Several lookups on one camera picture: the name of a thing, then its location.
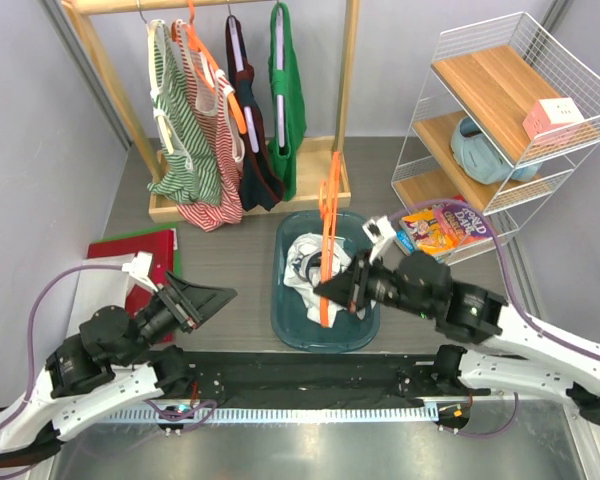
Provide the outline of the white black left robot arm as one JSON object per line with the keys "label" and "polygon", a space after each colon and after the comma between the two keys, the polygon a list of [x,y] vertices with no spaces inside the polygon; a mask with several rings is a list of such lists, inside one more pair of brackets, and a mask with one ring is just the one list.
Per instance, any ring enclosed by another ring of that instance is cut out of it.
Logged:
{"label": "white black left robot arm", "polygon": [[198,329],[236,295],[169,272],[135,313],[115,305],[97,310],[50,354],[25,393],[0,408],[0,469],[43,462],[129,405],[185,397],[195,373],[184,351],[152,348],[176,330]]}

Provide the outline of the orange plastic hanger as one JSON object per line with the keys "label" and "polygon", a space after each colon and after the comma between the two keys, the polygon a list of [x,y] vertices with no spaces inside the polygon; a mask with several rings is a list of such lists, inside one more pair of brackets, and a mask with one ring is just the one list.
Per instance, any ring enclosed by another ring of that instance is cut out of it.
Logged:
{"label": "orange plastic hanger", "polygon": [[334,151],[331,158],[329,175],[320,186],[318,209],[323,221],[321,251],[321,282],[331,279],[333,256],[335,252],[335,234],[338,215],[340,190],[341,159],[340,152]]}

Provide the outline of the colourful Roald Dahl book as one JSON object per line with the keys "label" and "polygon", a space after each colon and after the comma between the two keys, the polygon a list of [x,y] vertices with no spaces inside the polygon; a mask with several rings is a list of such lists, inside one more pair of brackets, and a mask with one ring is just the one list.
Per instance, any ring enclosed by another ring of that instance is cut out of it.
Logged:
{"label": "colourful Roald Dahl book", "polygon": [[438,203],[402,215],[399,228],[410,235],[436,234],[444,236],[446,252],[437,259],[448,257],[458,249],[468,249],[474,245],[493,247],[493,237],[487,223],[468,207],[456,204]]}

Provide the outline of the white paper sheets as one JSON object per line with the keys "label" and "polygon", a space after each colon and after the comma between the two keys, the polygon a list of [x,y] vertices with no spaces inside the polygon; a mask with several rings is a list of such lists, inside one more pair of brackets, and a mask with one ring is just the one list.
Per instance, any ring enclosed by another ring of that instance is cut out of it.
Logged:
{"label": "white paper sheets", "polygon": [[79,326],[88,321],[100,308],[110,305],[125,306],[126,298],[134,284],[120,267],[129,263],[133,257],[133,254],[126,254],[85,259],[82,262],[85,266],[107,265],[114,266],[115,269],[86,269],[79,273],[67,337],[77,334]]}

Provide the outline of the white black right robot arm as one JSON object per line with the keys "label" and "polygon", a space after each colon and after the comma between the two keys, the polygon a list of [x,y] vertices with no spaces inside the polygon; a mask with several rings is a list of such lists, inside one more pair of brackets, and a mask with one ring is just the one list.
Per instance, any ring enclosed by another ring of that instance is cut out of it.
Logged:
{"label": "white black right robot arm", "polygon": [[439,348],[431,371],[442,394],[509,390],[567,405],[600,426],[600,343],[453,279],[447,265],[426,253],[389,269],[362,251],[314,292],[352,312],[376,302],[432,321],[450,341]]}

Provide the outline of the lilac hanger in green top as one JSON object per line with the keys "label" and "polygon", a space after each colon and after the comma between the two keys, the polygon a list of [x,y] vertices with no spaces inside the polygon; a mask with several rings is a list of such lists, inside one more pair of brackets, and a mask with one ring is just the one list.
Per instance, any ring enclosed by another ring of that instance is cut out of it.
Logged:
{"label": "lilac hanger in green top", "polygon": [[285,100],[282,92],[282,73],[284,70],[284,18],[281,4],[277,2],[274,8],[274,90],[275,90],[275,113],[277,127],[277,145],[279,149],[286,146],[285,137]]}

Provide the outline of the wooden clothes rack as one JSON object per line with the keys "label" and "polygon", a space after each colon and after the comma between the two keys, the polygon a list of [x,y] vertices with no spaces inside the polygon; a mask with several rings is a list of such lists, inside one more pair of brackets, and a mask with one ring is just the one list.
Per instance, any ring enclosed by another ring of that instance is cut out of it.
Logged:
{"label": "wooden clothes rack", "polygon": [[[143,124],[91,17],[128,12],[143,14],[152,10],[213,6],[214,4],[213,1],[63,1],[61,3],[83,50],[95,68],[100,83],[114,105],[116,114],[126,127],[154,180],[161,179],[166,172],[162,152],[149,141]],[[299,149],[297,194],[290,201],[279,203],[270,211],[272,214],[316,208],[319,200],[319,182],[329,176],[332,154],[335,151],[344,152],[359,7],[358,1],[346,3],[335,134],[309,137],[302,142]]]}

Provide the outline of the white navy-trimmed tank top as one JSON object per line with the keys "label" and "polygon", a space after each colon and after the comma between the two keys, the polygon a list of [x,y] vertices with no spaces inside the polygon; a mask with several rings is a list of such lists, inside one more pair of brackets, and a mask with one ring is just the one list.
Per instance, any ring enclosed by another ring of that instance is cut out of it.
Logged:
{"label": "white navy-trimmed tank top", "polygon": [[[315,294],[313,289],[321,281],[322,243],[322,235],[320,234],[306,233],[298,236],[287,252],[283,277],[284,285],[294,289],[302,298],[307,309],[308,319],[321,326],[322,298]],[[351,263],[351,257],[343,247],[352,245],[352,242],[345,240],[343,237],[335,237],[335,251],[332,259],[332,273],[334,276],[346,270]],[[357,319],[363,320],[366,314],[370,313],[375,306],[376,302],[371,301],[370,306],[356,313]],[[344,310],[344,307],[333,301],[328,302],[328,328],[334,326],[336,315],[342,310]]]}

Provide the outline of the dark maroon tank top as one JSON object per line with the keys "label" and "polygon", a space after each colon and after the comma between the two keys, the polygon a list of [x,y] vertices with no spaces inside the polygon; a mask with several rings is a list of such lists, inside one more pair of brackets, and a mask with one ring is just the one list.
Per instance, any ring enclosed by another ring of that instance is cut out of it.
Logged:
{"label": "dark maroon tank top", "polygon": [[263,117],[253,93],[255,71],[248,60],[241,23],[235,15],[230,14],[226,20],[225,39],[229,80],[246,124],[246,132],[241,135],[245,153],[240,199],[245,211],[257,207],[271,211],[282,201],[285,187],[269,158]]}

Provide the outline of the teal transparent plastic bin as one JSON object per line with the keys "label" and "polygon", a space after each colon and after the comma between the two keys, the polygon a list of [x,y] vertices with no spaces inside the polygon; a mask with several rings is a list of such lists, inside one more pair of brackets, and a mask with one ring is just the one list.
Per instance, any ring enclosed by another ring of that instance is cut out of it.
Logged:
{"label": "teal transparent plastic bin", "polygon": [[376,336],[380,326],[380,307],[375,306],[363,320],[345,308],[336,315],[332,328],[307,317],[300,295],[283,283],[286,257],[292,242],[300,235],[322,235],[323,221],[316,210],[288,215],[280,223],[273,250],[271,326],[286,345],[301,351],[345,353],[361,349]]}

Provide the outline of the pink cube power socket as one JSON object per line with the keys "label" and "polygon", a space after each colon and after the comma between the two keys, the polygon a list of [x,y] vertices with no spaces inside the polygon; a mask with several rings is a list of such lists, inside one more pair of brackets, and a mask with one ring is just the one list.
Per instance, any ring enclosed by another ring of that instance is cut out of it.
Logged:
{"label": "pink cube power socket", "polygon": [[523,120],[530,139],[560,127],[582,122],[584,116],[570,97],[537,100]]}

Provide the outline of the green striped tank top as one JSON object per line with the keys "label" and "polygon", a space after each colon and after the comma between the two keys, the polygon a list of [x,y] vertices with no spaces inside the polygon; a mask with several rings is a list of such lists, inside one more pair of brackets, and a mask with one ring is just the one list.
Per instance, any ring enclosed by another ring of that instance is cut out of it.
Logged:
{"label": "green striped tank top", "polygon": [[162,20],[148,27],[148,66],[153,117],[168,171],[148,185],[155,195],[190,205],[220,203],[220,177],[213,153],[186,98],[186,78]]}

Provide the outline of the red striped tank top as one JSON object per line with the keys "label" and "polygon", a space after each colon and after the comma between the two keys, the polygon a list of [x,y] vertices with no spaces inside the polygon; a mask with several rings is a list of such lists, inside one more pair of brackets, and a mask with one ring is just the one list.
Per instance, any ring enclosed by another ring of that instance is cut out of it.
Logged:
{"label": "red striped tank top", "polygon": [[238,224],[243,217],[239,190],[244,143],[231,116],[229,97],[234,89],[224,71],[204,53],[189,48],[184,21],[172,23],[172,36],[181,55],[187,101],[209,143],[220,177],[219,204],[201,201],[181,205],[178,210],[187,221],[210,232],[225,224]]}

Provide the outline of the light blue cap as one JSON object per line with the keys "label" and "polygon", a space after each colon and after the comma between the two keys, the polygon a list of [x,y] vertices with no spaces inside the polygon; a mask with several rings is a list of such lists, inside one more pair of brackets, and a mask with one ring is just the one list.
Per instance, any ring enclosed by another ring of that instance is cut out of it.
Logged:
{"label": "light blue cap", "polygon": [[483,185],[505,180],[528,182],[542,166],[536,163],[514,169],[469,116],[456,124],[450,148],[455,162],[471,179]]}

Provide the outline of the blue paperback book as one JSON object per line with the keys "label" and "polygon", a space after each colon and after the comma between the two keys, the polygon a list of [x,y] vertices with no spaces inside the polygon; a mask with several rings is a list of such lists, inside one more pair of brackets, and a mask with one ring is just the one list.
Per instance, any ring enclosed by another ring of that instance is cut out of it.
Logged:
{"label": "blue paperback book", "polygon": [[411,255],[416,251],[422,251],[434,258],[439,258],[446,252],[444,244],[445,237],[436,234],[414,234],[410,235],[404,230],[396,233],[396,245],[406,254]]}

